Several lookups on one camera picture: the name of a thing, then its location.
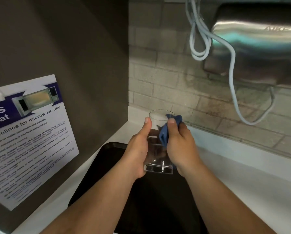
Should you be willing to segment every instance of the left hand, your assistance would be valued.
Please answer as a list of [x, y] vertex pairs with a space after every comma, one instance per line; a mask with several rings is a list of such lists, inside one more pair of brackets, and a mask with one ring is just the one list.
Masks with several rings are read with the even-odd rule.
[[144, 161], [148, 153], [147, 137], [151, 131], [151, 126], [151, 119], [146, 117], [143, 127], [138, 134], [132, 136], [122, 157], [130, 164], [129, 166], [133, 169], [136, 179], [143, 177], [145, 174]]

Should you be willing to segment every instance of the microwave picture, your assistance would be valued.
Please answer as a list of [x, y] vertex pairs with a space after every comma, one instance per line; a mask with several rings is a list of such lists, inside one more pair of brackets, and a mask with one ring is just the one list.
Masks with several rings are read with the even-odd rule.
[[55, 87], [50, 87], [31, 94], [12, 98], [14, 105], [22, 117], [58, 100], [59, 97]]

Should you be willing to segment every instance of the stainless steel hand dryer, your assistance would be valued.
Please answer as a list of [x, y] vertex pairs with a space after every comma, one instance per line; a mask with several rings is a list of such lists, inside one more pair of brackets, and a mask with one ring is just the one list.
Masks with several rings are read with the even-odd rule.
[[[212, 33], [234, 47], [235, 79], [291, 88], [291, 5], [224, 4]], [[228, 76], [229, 63], [229, 50], [213, 40], [204, 70]]]

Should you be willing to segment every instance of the dark gray wall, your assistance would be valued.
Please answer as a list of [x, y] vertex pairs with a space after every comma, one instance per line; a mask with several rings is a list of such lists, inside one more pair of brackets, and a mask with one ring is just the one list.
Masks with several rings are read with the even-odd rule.
[[127, 121], [127, 0], [0, 0], [0, 86], [55, 74], [80, 154], [13, 211], [13, 231]]

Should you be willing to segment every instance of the fingernail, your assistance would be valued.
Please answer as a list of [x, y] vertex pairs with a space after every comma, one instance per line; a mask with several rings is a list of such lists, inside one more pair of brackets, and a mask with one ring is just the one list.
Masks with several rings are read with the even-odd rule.
[[168, 123], [173, 124], [173, 123], [176, 123], [176, 121], [175, 121], [174, 118], [169, 118], [169, 119], [168, 119]]

